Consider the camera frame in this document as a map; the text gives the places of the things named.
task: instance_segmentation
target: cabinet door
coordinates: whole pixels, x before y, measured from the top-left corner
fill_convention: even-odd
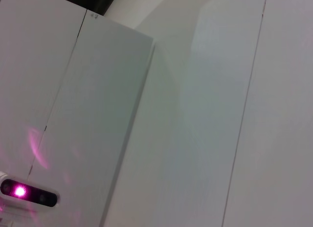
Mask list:
[[[313,225],[313,0],[267,0],[224,227]]]
[[[146,76],[152,39],[90,11],[29,180],[60,192],[45,227],[104,218]]]
[[[0,1],[0,170],[27,178],[85,9],[64,0]]]

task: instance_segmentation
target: camera housing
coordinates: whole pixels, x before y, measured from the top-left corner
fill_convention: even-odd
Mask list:
[[[59,202],[57,191],[0,172],[0,218],[25,222],[55,209]]]

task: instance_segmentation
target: pink light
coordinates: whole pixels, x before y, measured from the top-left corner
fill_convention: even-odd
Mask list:
[[[26,194],[26,190],[23,188],[23,187],[18,187],[16,190],[15,190],[15,195],[16,196],[24,196]]]

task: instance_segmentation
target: white panel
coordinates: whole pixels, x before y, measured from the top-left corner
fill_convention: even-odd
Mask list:
[[[99,226],[146,75],[152,39],[92,14],[48,122],[43,161],[29,177],[61,194],[45,227]]]
[[[65,0],[0,2],[0,170],[26,178],[85,9]]]
[[[106,227],[221,227],[265,0],[164,0]]]
[[[224,227],[313,225],[313,0],[267,0]]]

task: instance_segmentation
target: white cabinet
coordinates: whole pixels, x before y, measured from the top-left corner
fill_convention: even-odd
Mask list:
[[[313,0],[267,0],[224,227],[313,225]]]
[[[0,1],[0,170],[61,194],[54,212],[14,226],[103,222],[151,47],[65,0]]]

